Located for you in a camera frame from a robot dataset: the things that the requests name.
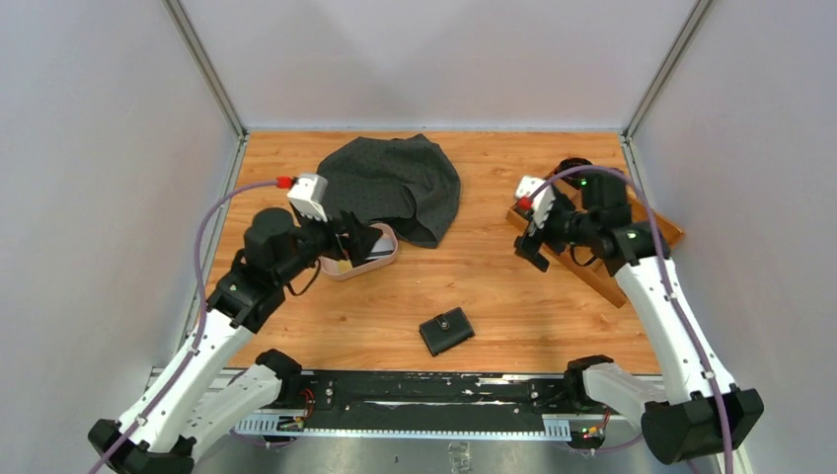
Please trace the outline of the pink oval tray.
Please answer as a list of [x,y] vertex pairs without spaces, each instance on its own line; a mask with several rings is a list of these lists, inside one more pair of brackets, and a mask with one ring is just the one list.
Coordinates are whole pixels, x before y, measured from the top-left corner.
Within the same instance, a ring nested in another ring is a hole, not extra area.
[[399,239],[398,239],[395,231],[393,230],[393,228],[391,226],[389,226],[385,223],[374,223],[373,226],[381,229],[382,232],[383,232],[383,235],[387,235],[390,239],[392,239],[393,241],[396,242],[395,252],[393,254],[385,257],[385,258],[372,259],[372,260],[368,259],[364,265],[361,265],[359,267],[353,267],[353,269],[350,272],[347,272],[347,273],[342,274],[342,275],[337,275],[336,274],[336,261],[335,260],[331,260],[331,259],[328,259],[328,258],[325,258],[325,257],[321,257],[319,259],[319,263],[321,265],[321,271],[327,278],[329,278],[333,281],[346,281],[348,279],[351,279],[351,278],[354,278],[354,277],[359,277],[361,275],[370,273],[372,271],[382,269],[383,267],[386,267],[386,266],[395,262],[395,260],[397,259],[398,255],[399,255],[399,252],[400,252]]

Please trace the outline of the black leather card holder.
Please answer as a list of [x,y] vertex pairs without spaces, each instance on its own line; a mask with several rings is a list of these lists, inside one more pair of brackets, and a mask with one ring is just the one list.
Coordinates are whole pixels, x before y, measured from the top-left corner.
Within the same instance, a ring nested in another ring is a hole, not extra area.
[[421,323],[418,332],[432,356],[439,356],[475,336],[475,330],[461,307]]

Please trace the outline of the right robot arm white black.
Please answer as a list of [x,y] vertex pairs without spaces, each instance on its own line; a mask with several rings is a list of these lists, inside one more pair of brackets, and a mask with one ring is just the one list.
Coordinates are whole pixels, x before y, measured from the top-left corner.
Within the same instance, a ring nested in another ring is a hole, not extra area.
[[676,265],[652,211],[634,218],[641,197],[633,181],[608,167],[581,165],[580,204],[559,190],[562,174],[523,177],[514,193],[526,226],[515,239],[517,256],[545,271],[542,249],[586,248],[634,307],[658,360],[662,383],[653,386],[605,356],[569,363],[564,398],[588,412],[602,405],[640,431],[661,463],[718,455],[726,472],[734,453],[763,415],[757,390],[738,386],[713,351],[679,284]]

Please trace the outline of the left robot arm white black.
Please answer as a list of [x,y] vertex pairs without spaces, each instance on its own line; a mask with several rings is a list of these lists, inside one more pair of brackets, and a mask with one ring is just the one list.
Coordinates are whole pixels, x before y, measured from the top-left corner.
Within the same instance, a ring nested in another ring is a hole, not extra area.
[[118,419],[100,419],[90,429],[100,463],[115,473],[190,473],[257,409],[294,406],[302,395],[302,368],[278,350],[259,355],[217,394],[206,392],[285,301],[295,278],[323,257],[363,264],[382,236],[381,228],[350,212],[336,220],[312,220],[279,207],[257,213],[230,271],[161,375]]

